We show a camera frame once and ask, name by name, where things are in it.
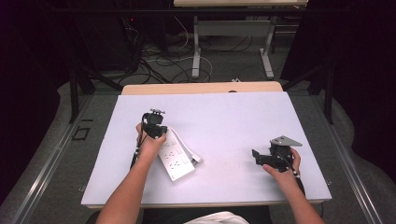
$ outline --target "white power strip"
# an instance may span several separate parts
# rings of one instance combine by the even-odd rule
[[[172,129],[168,129],[166,141],[163,143],[158,156],[172,181],[195,169]]]

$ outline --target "table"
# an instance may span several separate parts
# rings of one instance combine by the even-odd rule
[[[280,7],[303,6],[308,0],[175,0],[176,7]],[[268,51],[274,35],[276,17],[269,21],[199,21],[194,17],[194,58],[192,62],[193,78],[199,77],[201,49],[200,35],[254,35],[266,36],[264,48],[260,49],[265,75],[274,78]]]
[[[303,144],[307,199],[332,198],[290,98],[277,82],[132,85],[119,96],[81,204],[102,207],[128,173],[135,125],[151,108],[204,162],[172,182],[160,159],[148,173],[142,208],[285,203],[275,180],[255,164],[251,149],[269,154],[270,139]]]

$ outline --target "electrical socket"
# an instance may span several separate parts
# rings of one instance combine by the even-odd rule
[[[166,133],[166,141],[163,143],[158,156],[172,181],[181,178],[195,169],[171,130],[168,130]]]

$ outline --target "black metal bar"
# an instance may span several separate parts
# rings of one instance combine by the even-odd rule
[[[114,9],[82,9],[50,7],[50,12],[58,15],[133,15],[149,16],[296,16],[296,17],[338,17],[348,13],[342,9],[293,9],[293,8],[247,8],[247,7],[173,7],[173,8],[114,8]]]

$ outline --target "white tabletop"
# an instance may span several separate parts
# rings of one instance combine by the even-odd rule
[[[307,0],[175,0],[176,7],[303,6]]]
[[[251,149],[269,155],[270,139],[286,135],[303,144],[301,172],[308,200],[332,198],[286,92],[121,95],[81,204],[100,207],[129,171],[135,125],[151,108],[204,162],[173,182],[160,159],[148,173],[143,207],[284,203],[285,197]]]

